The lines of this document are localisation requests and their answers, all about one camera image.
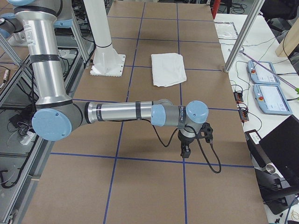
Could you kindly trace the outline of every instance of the red pole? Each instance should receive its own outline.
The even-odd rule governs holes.
[[[215,0],[212,9],[212,16],[215,19],[221,0]]]

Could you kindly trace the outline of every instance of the white desk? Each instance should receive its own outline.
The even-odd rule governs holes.
[[[225,22],[233,22],[235,24],[235,27],[240,33],[243,23],[245,22],[246,15],[233,15],[233,14],[217,14],[214,21],[225,21]],[[267,51],[267,53],[263,56],[263,61],[270,61],[272,63],[281,62],[287,58],[283,57],[277,57],[275,54],[275,50],[278,47],[279,43],[277,42],[276,38],[274,38],[273,33],[271,32],[270,28],[268,27],[267,23],[265,22],[264,18],[262,16],[258,16],[244,42],[243,45],[252,45],[252,44],[260,44],[262,42],[268,41],[266,43],[263,43],[258,46],[244,46],[245,53],[251,56],[252,58],[256,60],[260,60],[261,56]],[[220,39],[220,43],[226,43],[226,44],[233,44],[235,40],[224,40]],[[222,53],[224,56],[224,60],[226,61],[230,52],[228,49],[232,49],[233,45],[221,45]],[[237,77],[237,71],[235,68],[235,64],[237,61],[244,61],[247,62],[249,59],[239,54],[236,58],[231,70],[229,71],[229,78],[230,80],[235,81],[238,85],[242,86],[243,89],[248,88],[248,84],[246,84],[244,81],[240,80]],[[245,63],[237,63],[237,70],[239,72],[239,77],[244,79],[245,81],[249,80],[249,75],[246,71],[246,64]],[[289,72],[295,72],[294,68],[292,67],[289,60],[274,64],[274,68],[277,73],[289,73]],[[298,75],[286,75],[282,76],[284,79],[295,85],[296,87],[299,86],[299,76]],[[281,116],[281,115],[267,115],[263,114],[260,108],[258,107],[255,96],[253,93],[253,83],[250,81],[250,89],[248,92],[248,100],[247,100],[247,92],[244,92],[243,99],[244,103],[248,105],[249,112],[255,114],[258,116],[262,122],[263,126],[261,130],[259,131],[259,134],[263,138],[266,136],[270,131],[272,131],[275,127],[277,127],[281,122],[283,122],[288,116]],[[281,88],[285,94],[285,97],[287,99],[296,98],[298,95],[296,92],[288,87],[286,84],[281,82]],[[293,100],[288,101],[293,114],[299,118],[299,101]],[[260,121],[249,114],[249,122],[245,122],[244,124],[244,131],[252,130],[252,129],[258,129],[260,127]],[[299,205],[294,205],[292,207],[295,211],[299,211]],[[273,215],[268,206],[265,206],[265,210],[267,213],[268,221],[269,223],[274,223],[276,218],[280,218],[280,223],[283,223],[286,216],[286,211],[284,211],[284,215],[282,217],[279,217],[279,215]]]

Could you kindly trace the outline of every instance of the black chair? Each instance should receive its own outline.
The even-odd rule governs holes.
[[[282,32],[281,29],[272,25],[271,19],[295,19],[297,16],[298,6],[299,0],[266,0],[261,8],[261,12],[271,29]]]

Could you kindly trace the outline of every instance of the blue and white device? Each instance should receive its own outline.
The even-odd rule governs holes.
[[[275,74],[275,69],[271,62],[260,62],[267,69],[273,71]],[[268,72],[266,69],[256,64],[253,61],[248,61],[247,72],[251,80],[256,84],[270,84],[270,85],[280,85],[279,79],[273,74]]]
[[[253,92],[261,110],[266,114],[290,115],[292,110],[279,86],[255,84]]]

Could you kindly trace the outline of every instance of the white cloth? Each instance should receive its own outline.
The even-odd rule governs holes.
[[[177,53],[151,55],[154,85],[171,86],[187,80],[183,56]]]

